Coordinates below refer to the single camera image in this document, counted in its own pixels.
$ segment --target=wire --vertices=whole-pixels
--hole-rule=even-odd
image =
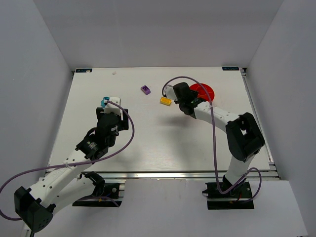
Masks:
[[[230,201],[230,203],[236,203],[236,202],[238,202],[240,199],[241,199],[241,193],[239,194],[239,197],[238,197],[238,199],[237,199],[236,201]]]
[[[229,187],[227,190],[225,191],[222,191],[221,190],[221,186],[220,186],[220,183],[219,183],[219,177],[218,177],[218,168],[217,168],[217,155],[216,155],[216,133],[215,133],[215,117],[214,117],[214,110],[213,110],[213,104],[212,104],[212,100],[211,100],[211,97],[208,93],[208,91],[205,89],[205,87],[200,83],[198,82],[197,80],[191,78],[191,77],[187,77],[187,76],[179,76],[179,77],[175,77],[173,79],[170,79],[169,81],[167,81],[165,83],[165,85],[162,87],[162,95],[165,96],[164,94],[164,89],[165,87],[173,80],[176,80],[176,79],[179,79],[179,78],[185,78],[185,79],[189,79],[189,80],[192,80],[194,81],[195,83],[197,83],[200,87],[202,87],[202,89],[205,91],[206,95],[207,95],[207,98],[209,100],[209,103],[211,105],[211,117],[212,117],[212,128],[213,128],[213,157],[214,157],[214,169],[215,169],[215,179],[216,179],[216,186],[217,186],[217,189],[218,189],[218,192],[220,194],[227,194],[228,192],[230,192],[232,189],[234,189],[239,183],[240,181],[242,181],[244,178],[246,178],[247,174],[252,171],[252,170],[256,170],[258,173],[259,173],[259,187],[258,187],[258,190],[257,192],[255,193],[255,195],[253,195],[252,198],[244,201],[244,202],[248,202],[248,201],[251,201],[253,200],[259,193],[259,190],[261,188],[261,183],[262,183],[262,176],[261,176],[261,173],[260,171],[257,169],[257,168],[250,168],[248,169],[247,173],[244,174],[243,176],[241,176],[231,187]]]
[[[69,163],[67,165],[65,164],[59,164],[59,165],[52,165],[52,166],[46,166],[46,167],[41,167],[41,168],[36,168],[36,169],[30,169],[30,170],[26,170],[26,171],[23,171],[21,173],[18,173],[16,175],[14,175],[13,177],[9,178],[1,187],[0,187],[0,194],[1,192],[3,191],[3,189],[5,188],[5,186],[10,183],[13,179],[16,179],[17,177],[19,176],[22,176],[24,174],[28,174],[28,173],[32,173],[32,172],[36,172],[36,171],[41,171],[41,170],[46,170],[46,169],[56,169],[56,168],[65,168],[67,166],[76,166],[76,165],[83,165],[83,164],[94,164],[94,163],[97,163],[97,162],[100,162],[100,161],[103,161],[105,159],[109,159],[115,155],[117,155],[118,153],[122,152],[123,150],[125,150],[126,147],[129,146],[129,144],[132,142],[133,138],[134,138],[134,135],[135,135],[135,126],[134,126],[134,122],[132,120],[132,118],[130,117],[130,115],[126,112],[126,110],[121,107],[120,105],[116,104],[116,103],[113,103],[111,101],[107,101],[107,103],[109,104],[112,104],[116,107],[119,107],[125,114],[126,116],[128,117],[131,125],[132,125],[132,135],[129,139],[129,141],[126,143],[125,146],[123,146],[121,149],[119,149],[118,151],[114,152],[113,154],[111,155],[108,155],[104,158],[101,158],[101,159],[98,159],[98,160],[94,160],[94,161],[85,161],[85,162],[75,162],[75,163]],[[12,217],[9,217],[7,215],[5,215],[1,209],[0,209],[0,216],[3,217],[4,219],[7,219],[9,221],[20,221],[22,220],[21,218],[12,218]]]

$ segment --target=yellow block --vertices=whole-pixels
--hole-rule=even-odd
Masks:
[[[164,104],[164,105],[171,105],[171,101],[172,100],[170,100],[170,99],[168,99],[168,98],[166,98],[166,97],[162,97],[161,99],[160,99],[160,103],[162,103],[162,104]]]

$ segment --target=black bracket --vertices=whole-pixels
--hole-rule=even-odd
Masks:
[[[206,183],[206,190],[202,193],[207,195],[208,210],[230,210],[230,209],[254,209],[253,201],[245,201],[252,197],[250,184],[243,182],[227,194],[220,194],[216,183]]]
[[[91,197],[109,197],[115,200],[115,202],[120,206],[122,201],[117,201],[119,198],[119,183],[105,183],[103,186],[103,192],[99,193],[97,196],[92,195]],[[77,200],[73,203],[73,206],[88,206],[88,207],[117,207],[111,201],[99,201],[97,199],[91,200]]]
[[[14,193],[14,206],[15,212],[22,218],[27,226],[37,233],[44,229],[51,219],[53,218],[53,210],[56,207],[55,204],[51,204],[48,208],[43,207],[40,202],[30,194],[31,189],[27,190],[20,187]]]
[[[90,179],[95,186],[92,196],[93,197],[99,197],[104,192],[104,179],[98,175],[96,172],[92,171],[90,173],[87,173],[84,175],[86,178]]]
[[[259,153],[265,144],[259,126],[250,113],[240,115],[236,120],[228,122],[226,134],[230,152],[236,159],[243,162]]]

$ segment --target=white wall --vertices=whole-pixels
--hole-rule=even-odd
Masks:
[[[71,84],[71,71],[32,0],[0,5],[0,183],[47,164]],[[10,183],[0,207],[12,217],[13,194],[39,173]],[[0,217],[0,236],[20,236],[22,222]]]
[[[316,1],[285,0],[248,68],[277,169],[316,236]]]
[[[76,67],[248,66],[283,0],[35,0]]]

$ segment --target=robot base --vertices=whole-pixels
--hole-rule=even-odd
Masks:
[[[252,197],[251,187],[248,182],[227,194],[220,194],[216,183],[206,183],[207,189],[202,193],[207,194],[208,210],[254,209],[253,201],[247,201]]]
[[[102,194],[98,195],[100,197],[109,197],[112,198],[119,206],[121,205],[122,201],[119,200],[119,183],[106,183],[104,185],[104,190]],[[87,207],[117,207],[112,201],[110,200],[102,200],[100,201],[97,198],[91,197],[88,200],[77,200],[73,203],[73,206],[87,206]]]

